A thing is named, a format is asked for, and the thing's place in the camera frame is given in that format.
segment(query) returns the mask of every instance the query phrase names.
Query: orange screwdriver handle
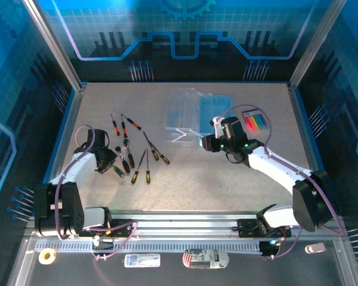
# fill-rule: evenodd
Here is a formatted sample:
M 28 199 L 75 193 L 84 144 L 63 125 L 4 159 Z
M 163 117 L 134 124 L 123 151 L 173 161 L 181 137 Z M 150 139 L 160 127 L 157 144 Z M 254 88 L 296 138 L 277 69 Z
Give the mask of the orange screwdriver handle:
M 125 126 L 125 122 L 123 121 L 122 121 L 122 129 L 124 130 L 124 138 L 127 138 L 126 126 Z
M 136 124 L 134 121 L 132 121 L 130 118 L 127 118 L 127 121 L 129 121 L 132 125 L 134 125 L 136 128 L 138 128 L 138 130 L 141 130 L 142 127 L 139 126 L 138 124 Z
M 117 136 L 119 136 L 119 135 L 120 135 L 120 133 L 119 133 L 119 129 L 118 129 L 118 127 L 117 127 L 117 126 L 115 126 L 115 127 L 114 127 L 114 129 L 115 129 L 115 132 L 117 133 Z

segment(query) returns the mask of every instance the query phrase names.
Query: glass panel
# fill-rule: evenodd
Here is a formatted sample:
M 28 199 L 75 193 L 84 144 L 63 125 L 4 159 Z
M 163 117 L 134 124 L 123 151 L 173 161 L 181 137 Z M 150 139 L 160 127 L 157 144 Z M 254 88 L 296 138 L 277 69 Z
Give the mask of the glass panel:
M 42 182 L 70 91 L 21 1 L 0 0 L 0 285 L 33 210 L 23 185 Z
M 347 1 L 299 90 L 323 165 L 337 187 L 347 229 L 357 229 L 358 0 Z
M 39 3 L 83 81 L 287 81 L 330 1 Z

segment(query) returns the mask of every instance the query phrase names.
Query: gear logo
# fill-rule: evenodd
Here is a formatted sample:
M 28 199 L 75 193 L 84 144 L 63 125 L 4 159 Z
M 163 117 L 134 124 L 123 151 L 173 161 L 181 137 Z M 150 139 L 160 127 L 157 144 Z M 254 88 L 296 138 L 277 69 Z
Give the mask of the gear logo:
M 173 16 L 175 20 L 182 18 L 184 21 L 203 16 L 214 4 L 216 0 L 158 0 L 161 12 L 166 12 L 167 16 Z

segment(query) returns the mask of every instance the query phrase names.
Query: sticker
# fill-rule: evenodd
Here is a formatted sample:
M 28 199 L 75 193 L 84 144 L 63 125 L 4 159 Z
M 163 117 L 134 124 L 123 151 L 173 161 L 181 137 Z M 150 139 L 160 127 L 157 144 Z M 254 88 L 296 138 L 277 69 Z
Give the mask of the sticker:
M 126 268 L 159 267 L 161 265 L 160 254 L 126 254 Z
M 242 112 L 245 126 L 253 132 L 262 131 L 268 128 L 267 122 L 259 109 L 252 109 Z
M 187 249 L 183 254 L 183 264 L 188 268 L 219 269 L 227 267 L 229 256 L 217 249 Z

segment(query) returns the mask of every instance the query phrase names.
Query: screwdriver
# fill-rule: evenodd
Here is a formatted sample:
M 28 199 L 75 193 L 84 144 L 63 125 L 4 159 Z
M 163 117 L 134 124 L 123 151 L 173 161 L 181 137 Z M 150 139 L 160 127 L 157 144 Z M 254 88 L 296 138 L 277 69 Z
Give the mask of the screwdriver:
M 130 141 L 129 139 L 124 139 L 124 146 L 127 149 L 127 156 L 129 157 L 129 163 L 132 168 L 135 168 L 134 164 L 134 158 L 132 157 L 131 151 L 130 151 Z
M 147 140 L 147 142 L 149 143 L 149 145 L 151 146 L 151 148 L 154 149 L 154 151 L 152 151 L 152 152 L 153 152 L 153 154 L 154 154 L 155 160 L 156 160 L 156 158 L 158 157 L 158 155 L 155 156 L 155 151 L 156 151 L 156 152 L 159 154 L 159 156 L 163 159 L 163 161 L 164 161 L 167 165 L 169 165 L 169 163 L 170 163 L 169 160 L 168 160 L 161 152 L 159 152 L 159 150 L 154 146 L 154 144 L 152 144 L 152 142 L 148 139 L 146 133 L 143 132 L 143 134 L 144 134 L 144 136 L 146 137 L 146 140 Z
M 147 143 L 149 143 L 149 145 L 150 145 L 151 152 L 153 153 L 155 160 L 159 161 L 158 154 L 155 152 L 154 146 L 151 144 L 150 140 L 148 139 L 148 137 L 147 137 L 146 133 L 144 133 L 144 131 L 143 131 L 143 135 L 144 135 L 144 137 L 146 137 Z
M 149 184 L 151 183 L 151 176 L 150 176 L 150 169 L 149 169 L 149 152 L 147 152 L 146 160 L 147 160 L 146 182 Z
M 143 154 L 142 154 L 142 158 L 141 158 L 141 160 L 139 161 L 138 168 L 137 168 L 137 170 L 135 170 L 135 173 L 134 173 L 134 175 L 132 176 L 132 179 L 131 179 L 131 183 L 132 183 L 132 184 L 134 184 L 135 181 L 137 180 L 138 173 L 139 173 L 139 168 L 141 167 L 141 164 L 142 164 L 142 161 L 143 161 L 143 157 L 144 157 L 146 151 L 147 151 L 147 149 L 144 150 L 144 152 L 143 152 Z
M 117 136 L 119 136 L 120 133 L 119 133 L 119 129 L 118 129 L 118 127 L 117 127 L 117 123 L 115 123 L 115 120 L 114 120 L 113 115 L 112 115 L 111 113 L 110 113 L 110 116 L 112 117 L 112 121 L 113 121 L 113 126 L 114 126 L 114 129 L 115 129 L 115 132 L 117 133 Z
M 132 121 L 132 120 L 131 120 L 129 117 L 127 117 L 126 115 L 124 115 L 124 114 L 121 113 L 121 116 L 123 116 L 124 118 L 126 118 L 127 121 L 129 121 L 132 125 L 134 125 L 136 128 L 138 128 L 138 130 L 141 130 L 141 129 L 142 129 L 141 126 L 139 126 L 138 124 L 136 124 L 134 121 Z
M 122 114 L 121 114 L 121 119 L 122 119 L 122 122 L 121 122 L 122 129 L 124 130 L 124 138 L 126 139 L 127 138 L 127 132 L 126 132 L 126 126 L 125 126 L 125 122 L 124 122 L 124 118 L 123 118 Z
M 121 157 L 121 160 L 122 160 L 122 165 L 124 166 L 126 173 L 129 174 L 130 173 L 130 167 L 129 167 L 129 164 L 126 162 L 125 158 L 122 155 L 122 149 L 120 148 L 120 146 L 115 147 L 115 151 L 118 152 L 118 154 L 119 154 L 119 156 Z
M 154 147 L 154 149 L 155 149 L 155 151 L 160 155 L 160 157 L 163 159 L 163 161 L 167 164 L 167 165 L 169 165 L 169 160 L 161 153 L 161 152 L 159 152 L 159 150 L 154 146 L 154 144 L 152 144 L 151 143 L 151 145 L 152 145 L 152 147 Z
M 122 179 L 125 177 L 125 173 L 120 168 L 118 168 L 117 166 L 113 166 L 113 169 L 114 172 L 116 172 L 116 174 L 120 176 Z

